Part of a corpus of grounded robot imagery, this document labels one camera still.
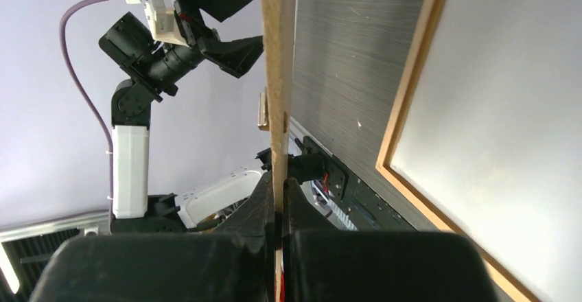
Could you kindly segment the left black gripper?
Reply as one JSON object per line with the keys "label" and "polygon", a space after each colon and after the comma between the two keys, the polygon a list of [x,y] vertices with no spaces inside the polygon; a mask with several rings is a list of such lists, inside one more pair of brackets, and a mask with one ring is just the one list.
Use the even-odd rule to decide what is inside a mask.
{"label": "left black gripper", "polygon": [[[176,0],[180,22],[203,24],[201,11],[219,22],[237,14],[253,0]],[[153,40],[149,29],[131,12],[103,35],[98,45],[131,80],[143,85],[152,100],[163,93],[174,97],[176,83],[206,59],[227,74],[241,78],[263,54],[263,36],[223,42],[201,37],[198,48]]]}

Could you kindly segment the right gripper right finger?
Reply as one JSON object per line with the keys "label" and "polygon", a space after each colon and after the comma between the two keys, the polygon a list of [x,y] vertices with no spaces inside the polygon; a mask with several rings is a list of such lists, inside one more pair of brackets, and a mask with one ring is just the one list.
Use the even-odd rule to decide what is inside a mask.
{"label": "right gripper right finger", "polygon": [[496,301],[473,244],[454,233],[345,231],[308,202],[297,180],[283,191],[286,301]]}

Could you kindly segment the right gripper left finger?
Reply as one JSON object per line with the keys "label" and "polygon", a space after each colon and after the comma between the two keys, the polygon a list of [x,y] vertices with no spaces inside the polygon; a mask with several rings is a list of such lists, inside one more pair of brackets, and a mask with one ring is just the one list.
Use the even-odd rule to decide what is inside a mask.
{"label": "right gripper left finger", "polygon": [[77,237],[51,257],[32,301],[274,301],[272,175],[210,233]]}

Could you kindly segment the brown cardboard backing board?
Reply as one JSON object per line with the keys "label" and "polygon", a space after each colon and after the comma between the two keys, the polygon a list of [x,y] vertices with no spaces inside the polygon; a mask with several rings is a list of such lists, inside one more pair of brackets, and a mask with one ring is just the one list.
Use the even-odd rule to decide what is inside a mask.
{"label": "brown cardboard backing board", "polygon": [[292,96],[296,0],[261,0],[266,60],[266,100],[275,210],[275,301],[283,285],[283,186],[288,177],[288,130]]}

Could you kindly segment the plant window photo print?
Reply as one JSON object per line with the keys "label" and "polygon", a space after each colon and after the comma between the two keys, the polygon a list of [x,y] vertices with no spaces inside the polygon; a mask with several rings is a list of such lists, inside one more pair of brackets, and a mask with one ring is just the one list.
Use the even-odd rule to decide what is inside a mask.
{"label": "plant window photo print", "polygon": [[446,0],[391,167],[542,301],[581,300],[581,0]]}

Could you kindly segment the orange wooden picture frame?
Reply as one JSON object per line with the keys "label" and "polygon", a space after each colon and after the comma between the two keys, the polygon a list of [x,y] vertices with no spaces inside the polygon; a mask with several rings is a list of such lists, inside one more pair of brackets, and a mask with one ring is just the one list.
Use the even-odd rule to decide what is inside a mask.
{"label": "orange wooden picture frame", "polygon": [[[558,301],[547,115],[520,95],[504,0],[423,0],[376,168],[442,231],[470,237],[513,299]],[[507,0],[522,11],[523,2]]]}

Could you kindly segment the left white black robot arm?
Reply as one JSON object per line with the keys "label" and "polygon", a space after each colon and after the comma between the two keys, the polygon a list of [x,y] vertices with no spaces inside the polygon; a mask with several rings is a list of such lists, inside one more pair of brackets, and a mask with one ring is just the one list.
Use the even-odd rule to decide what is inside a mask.
{"label": "left white black robot arm", "polygon": [[208,14],[225,21],[252,1],[126,0],[143,6],[145,22],[128,12],[101,37],[102,51],[128,76],[111,98],[113,233],[205,231],[248,197],[235,186],[237,176],[191,192],[151,196],[148,170],[152,103],[175,96],[178,81],[202,62],[240,78],[262,55],[261,36],[223,41],[203,19]]}

